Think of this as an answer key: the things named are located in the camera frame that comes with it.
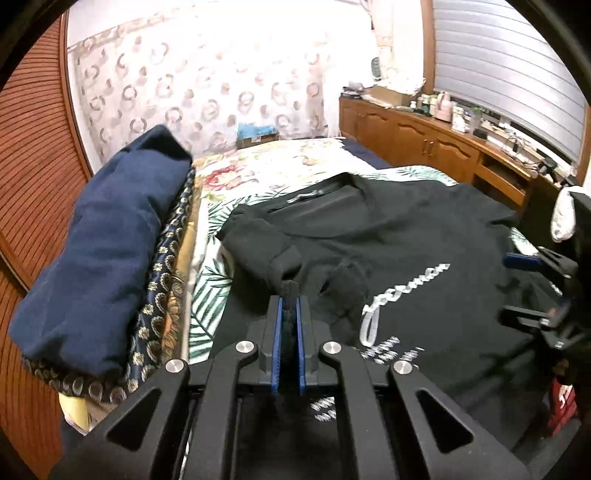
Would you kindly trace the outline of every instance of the wooden wardrobe door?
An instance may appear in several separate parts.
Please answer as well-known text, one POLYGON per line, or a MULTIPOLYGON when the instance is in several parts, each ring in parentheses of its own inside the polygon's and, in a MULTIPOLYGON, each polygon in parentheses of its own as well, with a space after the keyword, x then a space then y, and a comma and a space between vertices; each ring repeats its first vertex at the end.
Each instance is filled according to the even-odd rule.
POLYGON ((371 105, 365 107, 357 118, 357 139, 363 146, 390 162, 396 124, 385 109, 371 105))
POLYGON ((398 128, 392 153, 392 165, 395 167, 426 165, 431 129, 401 115, 397 115, 396 123, 398 128))
POLYGON ((480 152, 444 133, 438 133, 429 151, 429 165, 456 181, 469 181, 480 152))
POLYGON ((7 330, 18 302, 61 252, 90 177, 67 91, 65 33, 65 20, 55 22, 0 92, 0 428, 40 479, 61 455, 59 402, 24 371, 7 330))

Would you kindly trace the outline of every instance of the blue object on bed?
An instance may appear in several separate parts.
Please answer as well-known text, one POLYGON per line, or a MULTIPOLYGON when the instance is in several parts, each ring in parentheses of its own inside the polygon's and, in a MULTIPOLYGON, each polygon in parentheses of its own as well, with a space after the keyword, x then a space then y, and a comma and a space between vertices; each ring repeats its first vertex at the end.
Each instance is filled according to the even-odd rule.
POLYGON ((365 148, 363 145, 357 143, 355 140, 349 140, 347 138, 339 138, 342 142, 345 150, 357 158, 360 158, 365 163, 370 164, 376 170, 383 170, 385 168, 392 168, 388 162, 378 157, 374 152, 365 148))
POLYGON ((161 224, 190 165, 191 155, 159 125, 90 180, 63 253, 10 325, 25 357, 97 377, 123 374, 129 324, 141 307, 161 224))

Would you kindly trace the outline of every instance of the blue gripper pad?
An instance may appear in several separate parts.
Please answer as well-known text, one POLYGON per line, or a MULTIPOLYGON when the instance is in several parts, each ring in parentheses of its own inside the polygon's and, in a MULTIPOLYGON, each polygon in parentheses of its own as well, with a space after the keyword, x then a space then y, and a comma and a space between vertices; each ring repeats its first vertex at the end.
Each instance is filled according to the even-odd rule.
POLYGON ((275 320, 275 336, 273 339, 273 357, 271 365, 271 391, 277 395, 279 389, 279 369, 281 367, 281 321, 283 312, 283 299, 279 299, 277 305, 277 319, 275 320))
POLYGON ((301 309, 299 297, 295 303, 295 319, 297 325, 297 356, 300 379, 300 395, 303 395, 304 391, 306 390, 306 365, 304 363, 304 338, 301 329, 301 309))
POLYGON ((544 262, 539 257, 521 254, 505 254, 503 265, 513 270, 539 272, 544 268, 544 262))

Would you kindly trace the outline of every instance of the leaf-patterned bedsheet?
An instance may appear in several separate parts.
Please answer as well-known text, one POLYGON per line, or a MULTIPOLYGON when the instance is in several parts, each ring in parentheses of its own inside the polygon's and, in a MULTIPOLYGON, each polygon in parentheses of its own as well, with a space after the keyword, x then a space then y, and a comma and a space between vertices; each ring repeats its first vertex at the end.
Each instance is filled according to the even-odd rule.
MULTIPOLYGON (((215 237, 230 213, 238 204, 246 203, 247 205, 254 205, 255 203, 264 202, 277 196, 302 189, 343 171, 338 170, 337 168, 333 171, 316 172, 303 183, 297 182, 297 184, 290 186, 281 186, 276 189, 209 203, 207 246, 204 252, 203 263, 197 275, 191 303, 189 331, 190 363, 201 362, 208 358, 213 345, 213 338, 222 318, 226 299, 232 286, 231 260, 222 255, 222 251, 220 250, 221 243, 215 237)), ((374 180, 437 180, 448 186, 456 184, 453 179, 444 173, 425 166, 391 168, 381 171, 375 170, 373 173, 354 173, 374 180)), ((531 244, 517 230, 512 230, 511 237, 513 242, 524 253, 530 253, 532 249, 535 251, 531 244)))

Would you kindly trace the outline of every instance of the black clamp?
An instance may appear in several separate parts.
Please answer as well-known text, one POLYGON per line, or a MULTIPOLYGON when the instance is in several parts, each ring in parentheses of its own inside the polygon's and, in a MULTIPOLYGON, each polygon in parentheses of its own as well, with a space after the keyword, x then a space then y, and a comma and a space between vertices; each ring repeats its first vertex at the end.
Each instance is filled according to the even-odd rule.
POLYGON ((408 455, 422 459, 414 473, 422 469, 433 480, 529 478, 511 452, 411 363, 378 365, 334 342, 328 326, 310 317, 305 297, 294 306, 296 351, 282 351, 281 324, 289 313, 282 306, 271 297, 267 315, 247 338, 213 359, 190 366, 169 361, 65 456, 50 479, 78 479, 81 472, 88 480, 176 479, 189 438, 184 479, 233 478, 241 398, 280 393, 279 367, 292 356, 298 375, 290 391, 335 396, 347 478, 402 478, 408 455))

